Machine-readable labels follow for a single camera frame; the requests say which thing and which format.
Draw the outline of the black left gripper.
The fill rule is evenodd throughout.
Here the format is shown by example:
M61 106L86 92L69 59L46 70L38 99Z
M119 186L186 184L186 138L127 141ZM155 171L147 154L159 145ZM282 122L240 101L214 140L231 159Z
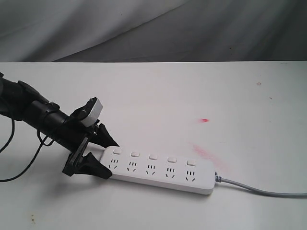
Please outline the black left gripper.
M86 156L83 156L83 153L89 142L103 148L119 147L119 144L114 141L104 124L98 124L98 119L92 126L85 127L78 119L82 108L78 108L71 115L60 110L50 112L47 116L47 124L50 126L48 136L70 151L62 171L64 174L85 174L108 179L112 172L91 152Z

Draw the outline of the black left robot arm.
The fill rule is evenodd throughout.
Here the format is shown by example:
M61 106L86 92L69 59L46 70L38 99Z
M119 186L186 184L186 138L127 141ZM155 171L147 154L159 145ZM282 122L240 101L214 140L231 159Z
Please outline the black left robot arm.
M112 172L92 153L83 155L87 145L94 143L103 148L118 146L99 122L102 104L94 97L82 107L67 115L60 106L47 100L36 89L23 81L0 79L0 114L15 121L24 121L34 129L40 146L56 142L70 151L63 173L92 175L103 179Z

